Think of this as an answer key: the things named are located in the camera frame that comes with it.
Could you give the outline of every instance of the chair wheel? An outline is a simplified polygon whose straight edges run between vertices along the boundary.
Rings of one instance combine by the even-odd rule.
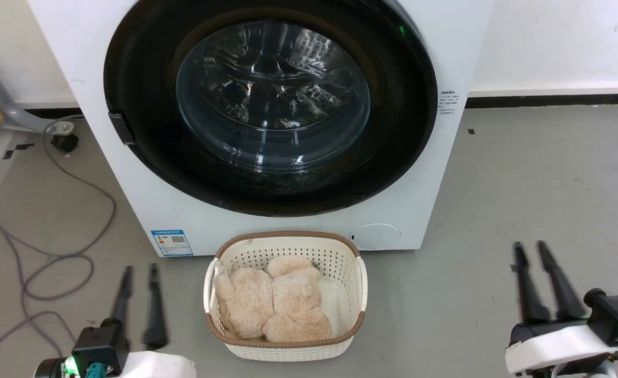
[[[61,152],[69,153],[78,146],[78,137],[75,134],[52,136],[50,144]]]

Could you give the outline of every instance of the sticker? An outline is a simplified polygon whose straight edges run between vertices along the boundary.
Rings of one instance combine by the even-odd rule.
[[[459,100],[460,95],[456,94],[456,91],[441,91],[437,103],[437,115],[455,114]]]
[[[150,234],[165,257],[194,256],[183,230],[151,230]]]

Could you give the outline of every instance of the green led light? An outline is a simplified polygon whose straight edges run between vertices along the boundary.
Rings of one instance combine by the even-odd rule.
[[[78,373],[78,366],[76,365],[76,359],[73,356],[69,357],[64,361],[64,373],[72,374],[72,375],[80,375]]]

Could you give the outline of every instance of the gray cable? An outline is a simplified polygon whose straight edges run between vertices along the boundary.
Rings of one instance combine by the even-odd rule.
[[[38,318],[38,316],[41,315],[45,315],[45,314],[51,314],[57,317],[57,319],[59,320],[59,322],[61,322],[61,325],[64,326],[64,329],[66,329],[66,332],[68,332],[68,335],[71,337],[71,339],[73,340],[73,342],[76,341],[76,337],[74,337],[73,332],[71,332],[71,330],[68,328],[68,325],[66,325],[66,321],[64,321],[64,318],[59,315],[59,313],[56,313],[54,311],[41,311],[35,315],[29,315],[28,311],[26,310],[26,297],[29,297],[31,299],[35,299],[37,301],[51,301],[53,299],[58,299],[58,298],[63,298],[67,295],[72,294],[73,292],[79,290],[81,287],[83,287],[89,280],[90,278],[92,278],[93,273],[95,273],[95,264],[93,263],[92,259],[89,258],[88,256],[84,256],[83,253],[86,252],[88,249],[90,249],[90,247],[92,247],[96,242],[99,241],[99,239],[101,239],[101,237],[103,236],[103,234],[105,234],[105,232],[109,229],[110,227],[110,223],[112,223],[113,218],[115,217],[115,212],[117,211],[117,202],[115,202],[115,199],[112,198],[112,196],[110,195],[109,192],[101,189],[100,187],[98,187],[97,185],[92,184],[91,182],[88,182],[87,180],[81,179],[80,177],[77,177],[76,175],[68,172],[67,170],[64,169],[64,167],[62,167],[61,165],[59,165],[59,163],[57,163],[57,160],[55,160],[54,157],[52,157],[52,155],[50,155],[49,149],[47,148],[47,131],[50,129],[50,127],[53,127],[57,122],[61,122],[64,120],[74,120],[74,119],[80,119],[80,118],[84,118],[81,115],[68,115],[67,117],[62,117],[59,118],[57,120],[54,120],[52,122],[50,122],[49,124],[47,124],[47,126],[45,127],[45,129],[43,130],[43,150],[45,150],[45,153],[47,154],[47,157],[52,160],[52,162],[54,163],[54,165],[57,166],[57,168],[59,168],[59,170],[61,170],[62,172],[64,172],[64,174],[69,175],[70,177],[73,177],[73,179],[76,179],[80,182],[82,182],[83,184],[86,184],[87,186],[93,187],[94,189],[98,190],[99,192],[101,192],[104,196],[106,196],[111,204],[112,204],[112,211],[110,211],[110,217],[108,218],[108,221],[106,222],[106,224],[104,225],[104,227],[101,229],[101,232],[99,232],[99,234],[91,241],[89,242],[86,246],[82,247],[81,249],[79,249],[76,252],[72,252],[70,254],[53,254],[47,251],[44,251],[38,247],[34,247],[31,246],[31,244],[21,240],[19,237],[16,237],[15,235],[11,234],[10,232],[8,232],[7,230],[4,229],[4,227],[0,224],[0,233],[1,235],[3,235],[4,239],[6,240],[6,243],[8,244],[8,247],[11,249],[11,251],[13,252],[14,258],[15,258],[15,263],[16,263],[16,268],[17,268],[17,276],[19,278],[19,282],[20,282],[20,286],[22,288],[22,294],[20,296],[20,304],[22,307],[22,312],[24,314],[24,320],[21,321],[20,323],[17,323],[15,326],[13,326],[12,328],[10,328],[8,330],[8,332],[4,333],[1,337],[0,337],[0,343],[3,342],[3,340],[5,340],[9,335],[11,335],[13,332],[15,332],[16,330],[18,330],[21,326],[25,325],[26,323],[29,323],[31,325],[31,327],[33,327],[34,330],[36,330],[36,332],[38,332],[38,334],[43,337],[45,339],[45,341],[47,341],[50,346],[52,346],[52,348],[54,348],[55,352],[57,352],[57,355],[59,357],[63,357],[64,355],[61,353],[61,350],[59,349],[59,346],[57,345],[56,342],[54,342],[54,340],[49,337],[47,335],[47,333],[45,333],[40,327],[38,327],[38,325],[33,321],[33,319]],[[49,261],[48,263],[42,265],[40,268],[38,268],[35,272],[33,272],[28,278],[24,278],[24,274],[22,272],[22,261],[19,257],[19,253],[17,252],[16,247],[13,244],[13,240],[19,244],[22,244],[25,247],[28,247],[30,249],[32,249],[33,251],[36,251],[40,254],[43,254],[45,256],[52,256],[55,259]],[[90,263],[90,271],[87,274],[87,277],[78,285],[76,285],[75,287],[73,287],[73,289],[69,289],[66,290],[60,294],[56,294],[56,295],[36,295],[33,294],[33,292],[31,292],[28,289],[28,285],[31,283],[31,280],[33,280],[34,278],[38,277],[38,275],[40,275],[40,273],[43,272],[43,270],[45,270],[46,268],[48,268],[50,265],[54,264],[54,263],[58,263],[59,261],[63,261],[66,260],[68,258],[81,258],[84,259],[85,261],[87,261],[88,263]]]

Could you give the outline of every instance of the white plastic basket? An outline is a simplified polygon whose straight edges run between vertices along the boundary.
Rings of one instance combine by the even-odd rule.
[[[347,323],[344,333],[312,342],[266,342],[227,337],[218,313],[213,278],[222,270],[232,273],[240,268],[265,269],[274,257],[288,254],[313,260],[324,277],[343,285],[344,301],[348,302],[344,304],[344,322]],[[339,356],[361,327],[366,307],[367,270],[358,249],[340,235],[323,232],[265,232],[235,237],[215,255],[204,281],[204,311],[208,327],[232,353],[249,360],[315,361]]]

